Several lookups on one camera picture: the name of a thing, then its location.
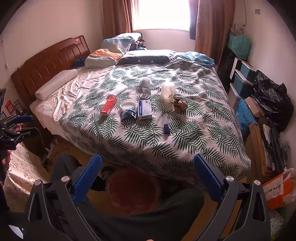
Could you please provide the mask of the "white drawer storage unit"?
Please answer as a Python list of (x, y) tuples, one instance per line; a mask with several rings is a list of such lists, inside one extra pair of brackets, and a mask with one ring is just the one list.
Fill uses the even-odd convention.
[(234, 58), (230, 72), (230, 89), (228, 99), (231, 108), (235, 111), (240, 99), (246, 99), (253, 90), (254, 74), (256, 70), (246, 61)]

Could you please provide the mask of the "brown left curtain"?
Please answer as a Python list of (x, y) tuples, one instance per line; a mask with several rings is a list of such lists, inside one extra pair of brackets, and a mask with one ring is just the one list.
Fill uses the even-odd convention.
[(132, 1), (103, 0), (104, 39), (132, 33)]

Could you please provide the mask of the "blue white pillow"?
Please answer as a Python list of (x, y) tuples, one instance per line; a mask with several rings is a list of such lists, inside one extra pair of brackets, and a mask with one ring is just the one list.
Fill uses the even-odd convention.
[(122, 33), (113, 38), (104, 39), (100, 48), (114, 53), (125, 54), (130, 50), (131, 45), (141, 37), (141, 33)]

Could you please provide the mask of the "silver pill blister pack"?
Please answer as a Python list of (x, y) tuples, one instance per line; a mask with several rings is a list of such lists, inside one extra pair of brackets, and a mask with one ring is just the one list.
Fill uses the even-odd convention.
[(142, 88), (142, 93), (140, 95), (140, 98), (142, 100), (144, 100), (144, 99), (149, 99), (150, 97), (151, 97), (151, 90), (149, 88), (143, 87)]

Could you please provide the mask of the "red carton box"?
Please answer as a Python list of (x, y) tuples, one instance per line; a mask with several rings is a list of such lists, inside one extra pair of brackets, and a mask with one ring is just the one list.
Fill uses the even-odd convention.
[(107, 99), (107, 101), (106, 101), (105, 105), (103, 106), (103, 108), (101, 109), (100, 114), (102, 116), (109, 116), (112, 109), (114, 108), (114, 106), (116, 104), (116, 101), (117, 101), (117, 99), (116, 99), (115, 96), (110, 96)]

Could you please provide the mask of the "white round lid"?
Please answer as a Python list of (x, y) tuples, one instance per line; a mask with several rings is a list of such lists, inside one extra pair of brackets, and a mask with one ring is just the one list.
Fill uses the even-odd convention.
[(123, 100), (120, 104), (122, 110), (128, 110), (136, 107), (136, 102), (130, 99)]

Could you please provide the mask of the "small blue capped bottle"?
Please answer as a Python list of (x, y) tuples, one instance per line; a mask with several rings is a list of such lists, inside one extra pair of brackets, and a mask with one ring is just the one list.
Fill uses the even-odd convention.
[(165, 114), (164, 115), (164, 134), (166, 135), (170, 135), (171, 131), (170, 131), (170, 125), (169, 125), (169, 118), (168, 118), (168, 115)]

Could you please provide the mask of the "orange white paper bag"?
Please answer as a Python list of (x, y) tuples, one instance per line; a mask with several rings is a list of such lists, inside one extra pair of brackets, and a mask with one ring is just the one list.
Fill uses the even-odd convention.
[(262, 185), (267, 208), (274, 210), (295, 201), (295, 168), (289, 168)]

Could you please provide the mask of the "teal hanging bag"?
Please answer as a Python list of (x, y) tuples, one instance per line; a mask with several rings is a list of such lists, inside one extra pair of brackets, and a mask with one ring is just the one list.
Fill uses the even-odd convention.
[(247, 60), (251, 40), (245, 35), (234, 35), (232, 32), (229, 34), (229, 41), (227, 47), (240, 59)]

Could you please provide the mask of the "fern print duvet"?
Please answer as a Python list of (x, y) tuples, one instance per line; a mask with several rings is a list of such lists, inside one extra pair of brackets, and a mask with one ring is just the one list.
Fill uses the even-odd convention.
[[(146, 173), (184, 180), (203, 188), (194, 171), (193, 159), (202, 154), (224, 175), (238, 180), (250, 172), (251, 161), (246, 154), (239, 123), (227, 94), (213, 68), (190, 61), (177, 60), (164, 65), (125, 65), (103, 71), (82, 69), (79, 77), (89, 86), (80, 93), (57, 118), (66, 138), (88, 154)], [(151, 80), (152, 118), (121, 121), (123, 100), (138, 101), (142, 87), (139, 82)], [(174, 110), (173, 101), (162, 98), (161, 85), (171, 81), (176, 86), (174, 100), (183, 99), (188, 108)], [(102, 116), (109, 92), (123, 83), (127, 90), (116, 96), (109, 116)], [(167, 114), (170, 135), (164, 134)]]

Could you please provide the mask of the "white patterned side cloth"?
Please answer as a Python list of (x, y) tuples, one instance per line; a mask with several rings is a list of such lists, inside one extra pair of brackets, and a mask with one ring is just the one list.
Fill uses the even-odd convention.
[(42, 167), (40, 158), (30, 152), (23, 143), (11, 152), (9, 170), (3, 189), (11, 211), (24, 212), (32, 186), (36, 180), (48, 183), (49, 173)]

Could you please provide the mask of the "person's black trousers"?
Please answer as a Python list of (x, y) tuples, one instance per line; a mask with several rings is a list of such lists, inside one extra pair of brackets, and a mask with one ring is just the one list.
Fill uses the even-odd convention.
[(88, 200), (78, 204), (103, 240), (181, 240), (204, 206), (201, 190), (135, 169), (105, 166), (91, 190), (105, 192), (121, 214), (102, 214)]

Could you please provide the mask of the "blue white medicine box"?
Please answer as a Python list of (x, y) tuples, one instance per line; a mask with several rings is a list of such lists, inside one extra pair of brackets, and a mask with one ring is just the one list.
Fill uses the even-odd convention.
[(149, 99), (138, 101), (137, 116), (139, 120), (146, 120), (152, 118), (152, 108)]

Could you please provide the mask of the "dark grey patterned pillow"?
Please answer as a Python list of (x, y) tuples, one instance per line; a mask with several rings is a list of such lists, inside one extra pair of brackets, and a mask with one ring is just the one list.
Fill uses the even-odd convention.
[(166, 64), (175, 54), (173, 50), (135, 50), (125, 53), (117, 65)]

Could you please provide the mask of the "red trash bin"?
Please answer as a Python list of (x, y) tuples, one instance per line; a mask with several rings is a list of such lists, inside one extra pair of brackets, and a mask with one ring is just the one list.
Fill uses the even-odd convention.
[(124, 216), (153, 211), (159, 204), (159, 181), (135, 169), (115, 171), (106, 182), (111, 205)]

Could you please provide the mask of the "black garbage bag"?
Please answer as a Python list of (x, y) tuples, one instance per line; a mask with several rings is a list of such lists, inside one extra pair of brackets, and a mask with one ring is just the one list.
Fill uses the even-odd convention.
[(277, 131), (283, 132), (294, 111), (285, 84), (276, 84), (260, 70), (255, 72), (253, 79), (251, 97), (257, 102), (265, 117), (269, 119)]

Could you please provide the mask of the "brown paper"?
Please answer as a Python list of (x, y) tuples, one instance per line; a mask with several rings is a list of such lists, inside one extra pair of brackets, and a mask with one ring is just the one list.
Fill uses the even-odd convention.
[(174, 110), (177, 113), (187, 110), (188, 104), (185, 100), (176, 98), (173, 102)]

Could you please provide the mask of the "long white pillow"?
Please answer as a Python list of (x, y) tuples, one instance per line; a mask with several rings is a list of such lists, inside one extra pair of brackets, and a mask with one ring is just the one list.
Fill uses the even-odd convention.
[(45, 100), (56, 90), (75, 78), (77, 74), (78, 72), (76, 69), (61, 71), (35, 92), (36, 99)]

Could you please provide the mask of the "wooden headboard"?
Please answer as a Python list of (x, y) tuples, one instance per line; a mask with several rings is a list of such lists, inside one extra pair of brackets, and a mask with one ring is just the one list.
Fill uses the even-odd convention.
[(83, 35), (68, 38), (37, 53), (20, 66), (11, 80), (26, 109), (36, 100), (35, 92), (74, 61), (90, 54)]

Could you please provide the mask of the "blue snack wrapper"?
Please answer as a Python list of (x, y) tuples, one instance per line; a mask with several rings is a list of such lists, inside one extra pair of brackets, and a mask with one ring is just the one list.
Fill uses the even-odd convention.
[(137, 112), (134, 108), (128, 108), (120, 114), (121, 121), (136, 120)]

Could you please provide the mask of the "brown curtain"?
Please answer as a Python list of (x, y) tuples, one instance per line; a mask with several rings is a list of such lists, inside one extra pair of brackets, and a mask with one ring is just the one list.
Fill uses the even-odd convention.
[(226, 47), (235, 11), (234, 0), (198, 1), (195, 51), (218, 65)]
[(104, 39), (132, 33), (132, 1), (103, 0)]

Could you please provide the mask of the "orange white pillow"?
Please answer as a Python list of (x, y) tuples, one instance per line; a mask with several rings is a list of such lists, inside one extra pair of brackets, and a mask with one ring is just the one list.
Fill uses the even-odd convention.
[(123, 56), (120, 53), (114, 53), (108, 49), (98, 49), (90, 53), (85, 60), (87, 68), (107, 68), (115, 65)]

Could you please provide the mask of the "cardboard boxes stack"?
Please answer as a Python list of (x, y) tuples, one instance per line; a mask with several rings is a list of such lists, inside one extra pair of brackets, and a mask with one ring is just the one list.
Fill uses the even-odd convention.
[(271, 121), (265, 117), (256, 101), (245, 99), (255, 121), (249, 126), (249, 135), (245, 142), (247, 154), (251, 159), (250, 179), (265, 183), (287, 167), (290, 147), (283, 140)]

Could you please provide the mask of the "clear plastic bag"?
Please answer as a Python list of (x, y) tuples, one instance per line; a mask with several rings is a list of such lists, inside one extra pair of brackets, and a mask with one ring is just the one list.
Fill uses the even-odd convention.
[(176, 86), (171, 81), (166, 81), (161, 85), (161, 95), (164, 100), (173, 101), (176, 91)]

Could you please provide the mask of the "light blue blanket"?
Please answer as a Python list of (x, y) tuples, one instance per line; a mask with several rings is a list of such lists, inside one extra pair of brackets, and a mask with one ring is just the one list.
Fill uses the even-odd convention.
[(208, 57), (205, 54), (198, 53), (195, 51), (175, 52), (170, 56), (170, 60), (171, 61), (175, 61), (175, 60), (190, 61), (204, 67), (215, 66), (215, 61), (212, 58)]

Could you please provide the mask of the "brown right curtain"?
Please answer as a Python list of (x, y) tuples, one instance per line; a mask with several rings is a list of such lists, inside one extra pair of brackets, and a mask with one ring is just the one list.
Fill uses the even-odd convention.
[(198, 1), (195, 51), (218, 65), (226, 47), (235, 11), (234, 0)]

